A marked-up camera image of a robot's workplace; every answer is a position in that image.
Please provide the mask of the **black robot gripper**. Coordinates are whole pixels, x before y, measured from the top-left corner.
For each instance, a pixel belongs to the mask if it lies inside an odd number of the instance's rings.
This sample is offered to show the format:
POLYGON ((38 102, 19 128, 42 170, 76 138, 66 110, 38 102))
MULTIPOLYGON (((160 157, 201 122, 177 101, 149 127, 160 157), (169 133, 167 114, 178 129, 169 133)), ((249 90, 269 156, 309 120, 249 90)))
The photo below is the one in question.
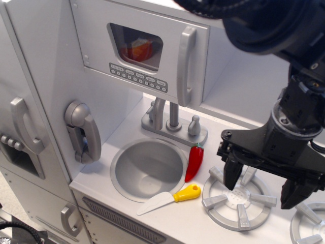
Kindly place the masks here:
POLYGON ((274 104, 268 122, 254 130, 224 130, 217 154, 225 162, 223 183, 233 190, 243 165, 287 178, 281 190, 281 209, 292 209, 321 185, 324 156, 308 146, 324 128, 324 84, 292 76, 274 104))

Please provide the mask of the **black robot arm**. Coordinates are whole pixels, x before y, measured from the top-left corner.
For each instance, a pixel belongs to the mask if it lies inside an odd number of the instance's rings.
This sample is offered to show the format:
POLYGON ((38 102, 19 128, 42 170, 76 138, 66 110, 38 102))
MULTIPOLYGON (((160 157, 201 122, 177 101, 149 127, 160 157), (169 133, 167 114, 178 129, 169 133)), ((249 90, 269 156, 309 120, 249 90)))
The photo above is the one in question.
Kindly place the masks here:
POLYGON ((238 49, 289 62, 289 81, 268 122, 225 130, 218 155, 232 190, 244 165, 285 178, 281 208, 324 190, 324 157, 313 139, 324 129, 324 1, 179 1, 200 17, 220 19, 238 49))

